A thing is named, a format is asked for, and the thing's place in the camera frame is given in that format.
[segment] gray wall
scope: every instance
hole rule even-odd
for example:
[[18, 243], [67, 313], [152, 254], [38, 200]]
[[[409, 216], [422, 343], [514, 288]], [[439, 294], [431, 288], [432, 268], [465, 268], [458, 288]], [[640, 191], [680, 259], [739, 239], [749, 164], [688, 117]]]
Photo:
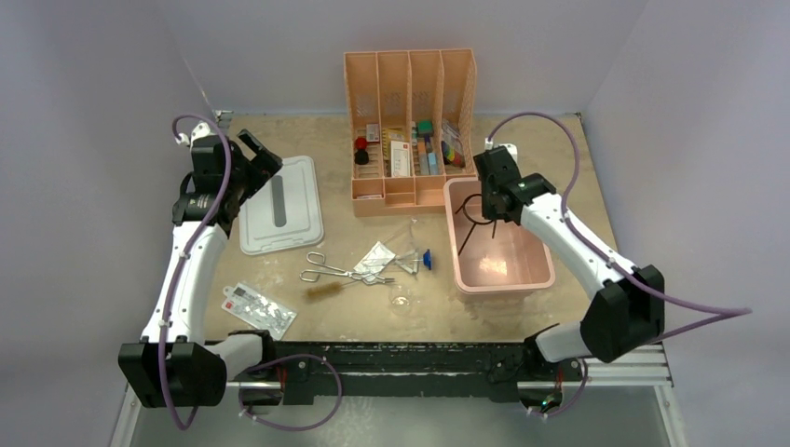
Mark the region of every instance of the gray wall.
[[447, 47], [474, 48], [479, 111], [576, 112], [646, 2], [159, 1], [215, 108], [268, 113], [345, 112], [344, 51]]
[[787, 443], [788, 23], [782, 1], [652, 0], [586, 110], [620, 248], [755, 310], [668, 342], [690, 445]]
[[152, 0], [2, 2], [0, 54], [0, 444], [106, 445], [209, 109]]

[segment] pink tub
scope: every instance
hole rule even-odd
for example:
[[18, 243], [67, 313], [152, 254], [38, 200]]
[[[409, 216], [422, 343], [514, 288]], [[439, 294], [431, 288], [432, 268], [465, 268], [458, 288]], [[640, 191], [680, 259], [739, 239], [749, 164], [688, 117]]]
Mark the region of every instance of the pink tub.
[[[450, 246], [456, 285], [469, 295], [531, 292], [546, 289], [554, 283], [554, 264], [549, 248], [532, 233], [513, 222], [497, 223], [497, 234], [492, 239], [494, 225], [477, 225], [466, 247], [458, 256], [458, 249], [472, 227], [463, 211], [454, 212], [464, 199], [480, 193], [476, 179], [454, 179], [444, 185], [444, 210], [450, 229]], [[467, 205], [469, 215], [479, 221], [480, 198]]]

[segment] beige table surface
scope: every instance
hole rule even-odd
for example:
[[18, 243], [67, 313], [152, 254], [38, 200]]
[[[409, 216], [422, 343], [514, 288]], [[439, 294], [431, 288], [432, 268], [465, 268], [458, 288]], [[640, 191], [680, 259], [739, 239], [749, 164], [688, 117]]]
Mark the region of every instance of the beige table surface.
[[[485, 135], [500, 117], [475, 116], [472, 144], [483, 150]], [[570, 208], [604, 242], [614, 247], [609, 220], [579, 118], [563, 121], [579, 139], [581, 174]], [[299, 279], [309, 268], [306, 254], [320, 251], [327, 264], [351, 268], [375, 244], [410, 221], [407, 216], [356, 218], [351, 209], [351, 151], [349, 124], [341, 115], [276, 116], [241, 115], [231, 121], [230, 135], [250, 130], [267, 148], [287, 156], [307, 155], [315, 161], [324, 239], [314, 247], [251, 257], [238, 244], [238, 222], [216, 269], [206, 311], [206, 336], [225, 339], [234, 330], [249, 326], [221, 308], [223, 287], [246, 282], [262, 294], [291, 307], [298, 317], [284, 340], [304, 341], [516, 341], [553, 323], [579, 319], [588, 300], [570, 271], [552, 254], [555, 283], [526, 297], [468, 299], [455, 285], [447, 223], [443, 214], [416, 216], [414, 235], [421, 247], [433, 253], [435, 268], [421, 268], [416, 277], [391, 273], [413, 293], [406, 315], [395, 312], [386, 285], [354, 284], [341, 293], [308, 300], [310, 287]], [[564, 133], [539, 118], [520, 118], [503, 128], [497, 142], [512, 142], [519, 149], [522, 175], [539, 171], [559, 191], [565, 190], [573, 170], [573, 152]], [[331, 279], [323, 278], [318, 284]]]

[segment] gray plastic lid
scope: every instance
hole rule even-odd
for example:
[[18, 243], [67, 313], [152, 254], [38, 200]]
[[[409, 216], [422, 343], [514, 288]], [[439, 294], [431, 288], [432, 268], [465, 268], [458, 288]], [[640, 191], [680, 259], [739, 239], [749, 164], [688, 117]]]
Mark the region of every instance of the gray plastic lid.
[[316, 170], [309, 156], [282, 159], [282, 169], [238, 215], [241, 250], [250, 255], [304, 247], [321, 242]]

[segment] purple cable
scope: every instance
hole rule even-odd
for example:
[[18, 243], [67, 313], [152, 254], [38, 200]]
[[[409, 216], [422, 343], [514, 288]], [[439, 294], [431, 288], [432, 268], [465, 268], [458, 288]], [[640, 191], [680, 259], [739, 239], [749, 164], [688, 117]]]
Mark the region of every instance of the purple cable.
[[646, 284], [643, 284], [638, 279], [636, 279], [631, 274], [631, 272], [629, 272], [627, 269], [623, 268], [621, 265], [615, 263], [614, 261], [610, 262], [609, 261], [609, 257], [606, 255], [606, 253], [604, 253], [601, 249], [596, 247], [595, 244], [593, 244], [588, 238], [586, 238], [584, 235], [582, 235], [581, 232], [576, 228], [576, 226], [573, 225], [572, 220], [568, 216], [567, 200], [568, 200], [568, 196], [570, 196], [571, 190], [573, 189], [574, 185], [576, 184], [576, 180], [579, 178], [579, 164], [580, 164], [581, 156], [580, 156], [580, 153], [579, 153], [579, 146], [576, 143], [576, 139], [574, 138], [574, 136], [571, 133], [570, 129], [565, 124], [563, 124], [560, 120], [558, 120], [557, 118], [555, 118], [555, 117], [553, 117], [551, 115], [542, 114], [540, 112], [521, 112], [520, 114], [509, 116], [509, 117], [505, 118], [502, 122], [497, 124], [497, 126], [494, 128], [494, 130], [492, 130], [491, 133], [488, 135], [488, 141], [492, 142], [494, 140], [494, 134], [496, 134], [497, 131], [502, 126], [504, 126], [506, 123], [508, 123], [508, 122], [512, 121], [513, 119], [518, 118], [520, 116], [539, 116], [541, 118], [546, 118], [546, 119], [550, 120], [552, 123], [554, 123], [557, 126], [559, 126], [560, 129], [563, 130], [563, 132], [565, 132], [565, 135], [568, 137], [568, 139], [570, 140], [571, 145], [573, 146], [573, 160], [574, 160], [573, 161], [573, 176], [571, 177], [567, 188], [563, 192], [562, 201], [560, 203], [560, 208], [561, 208], [563, 217], [565, 218], [565, 224], [567, 225], [567, 227], [571, 231], [571, 233], [573, 233], [574, 236], [576, 236], [584, 245], [586, 245], [590, 250], [592, 250], [598, 257], [600, 257], [604, 261], [607, 261], [608, 263], [611, 263], [612, 267], [618, 273], [620, 273], [626, 279], [628, 279], [628, 281], [631, 282], [640, 291], [643, 291], [643, 292], [648, 293], [648, 294], [650, 294], [652, 296], [655, 296], [656, 298], [659, 298], [660, 300], [666, 301], [667, 303], [671, 303], [673, 305], [679, 305], [680, 307], [685, 307], [686, 309], [696, 310], [698, 312], [703, 312], [703, 313], [706, 313], [706, 314], [716, 314], [716, 317], [706, 318], [706, 319], [697, 321], [695, 323], [688, 324], [687, 326], [683, 326], [681, 328], [678, 328], [678, 329], [675, 329], [673, 331], [667, 332], [667, 333], [663, 334], [662, 336], [660, 336], [659, 338], [651, 341], [650, 343], [655, 343], [655, 342], [658, 342], [658, 341], [661, 341], [661, 340], [665, 340], [665, 339], [667, 339], [669, 337], [672, 337], [672, 336], [675, 336], [675, 335], [678, 335], [678, 334], [681, 334], [681, 333], [684, 333], [684, 332], [688, 332], [688, 331], [691, 331], [693, 329], [700, 328], [701, 326], [705, 326], [705, 325], [708, 325], [708, 324], [711, 324], [711, 323], [715, 323], [717, 321], [722, 321], [724, 319], [735, 318], [735, 317], [739, 317], [741, 315], [747, 315], [747, 314], [751, 314], [752, 313], [752, 309], [750, 309], [748, 307], [741, 308], [741, 309], [731, 309], [731, 308], [726, 308], [726, 307], [715, 307], [715, 306], [710, 306], [710, 305], [698, 305], [698, 304], [695, 304], [695, 303], [691, 303], [689, 301], [681, 300], [680, 298], [675, 298], [675, 297], [667, 295], [667, 294], [665, 294], [665, 293], [663, 293], [661, 291], [657, 291], [657, 290], [649, 287]]
[[326, 365], [326, 367], [329, 368], [329, 371], [332, 372], [332, 375], [334, 376], [334, 381], [337, 383], [337, 399], [334, 401], [334, 407], [329, 412], [329, 414], [327, 414], [326, 417], [321, 419], [319, 422], [317, 422], [315, 424], [310, 424], [309, 426], [302, 426], [302, 427], [284, 426], [284, 425], [278, 424], [276, 422], [267, 421], [265, 419], [262, 419], [262, 418], [260, 418], [260, 417], [258, 417], [256, 415], [248, 412], [247, 409], [244, 408], [244, 402], [241, 399], [241, 391], [239, 391], [239, 393], [238, 393], [238, 405], [241, 407], [242, 414], [244, 414], [245, 416], [249, 417], [250, 419], [252, 419], [255, 422], [258, 422], [258, 423], [263, 424], [265, 426], [276, 428], [278, 430], [283, 430], [283, 431], [308, 431], [308, 430], [312, 430], [313, 428], [320, 427], [320, 426], [326, 424], [327, 421], [332, 419], [334, 414], [337, 413], [337, 409], [340, 408], [340, 402], [343, 401], [343, 386], [340, 384], [340, 374], [338, 374], [337, 370], [334, 368], [334, 366], [332, 366], [332, 364], [330, 364], [325, 359], [322, 359], [322, 358], [320, 358], [318, 356], [314, 356], [312, 354], [294, 354], [292, 356], [286, 356], [286, 357], [283, 357], [281, 359], [276, 359], [276, 360], [269, 361], [268, 363], [264, 363], [263, 365], [253, 366], [252, 368], [247, 370], [246, 373], [252, 373], [252, 372], [255, 372], [255, 371], [265, 370], [265, 369], [271, 368], [272, 366], [276, 366], [276, 365], [279, 365], [281, 363], [285, 363], [286, 361], [294, 360], [294, 359], [313, 359], [313, 360], [319, 361], [319, 362], [323, 363], [324, 365]]
[[[192, 250], [192, 246], [195, 245], [195, 242], [198, 240], [198, 237], [203, 232], [203, 229], [206, 227], [208, 222], [211, 218], [214, 217], [217, 210], [219, 209], [220, 202], [222, 202], [222, 197], [225, 195], [225, 190], [227, 189], [228, 181], [230, 180], [230, 144], [227, 142], [227, 138], [222, 133], [222, 131], [217, 127], [217, 125], [208, 118], [205, 118], [200, 115], [192, 115], [192, 114], [184, 114], [176, 116], [172, 121], [172, 133], [173, 136], [178, 138], [178, 123], [184, 118], [195, 118], [196, 120], [203, 121], [209, 125], [211, 130], [217, 134], [220, 141], [222, 142], [223, 149], [225, 150], [225, 172], [223, 173], [223, 181], [220, 185], [220, 190], [217, 193], [217, 198], [211, 204], [209, 208], [209, 212], [206, 213], [206, 216], [203, 217], [203, 220], [200, 221], [200, 224], [197, 226], [195, 233], [189, 237], [189, 240], [186, 241], [184, 244], [184, 250], [182, 253], [186, 253], [189, 255], [189, 252]], [[165, 298], [165, 305], [162, 309], [162, 320], [163, 321], [170, 321], [170, 312], [172, 310], [172, 304], [174, 300], [175, 289], [178, 286], [178, 282], [181, 279], [181, 274], [184, 271], [184, 263], [186, 262], [186, 257], [182, 256], [179, 257], [178, 262], [173, 269], [172, 277], [170, 277], [170, 284], [168, 285], [168, 291]], [[194, 407], [192, 412], [189, 414], [189, 418], [186, 422], [182, 422], [181, 418], [179, 417], [178, 413], [176, 412], [175, 405], [172, 401], [172, 395], [170, 394], [170, 387], [168, 384], [168, 372], [165, 366], [165, 350], [167, 349], [167, 341], [168, 341], [168, 327], [169, 324], [165, 324], [159, 326], [159, 346], [158, 346], [158, 362], [159, 362], [159, 383], [162, 386], [162, 396], [165, 398], [165, 406], [167, 406], [168, 410], [170, 411], [170, 417], [172, 417], [173, 422], [180, 430], [186, 430], [189, 426], [192, 425], [192, 421], [195, 420], [195, 414], [198, 412], [198, 407]]]

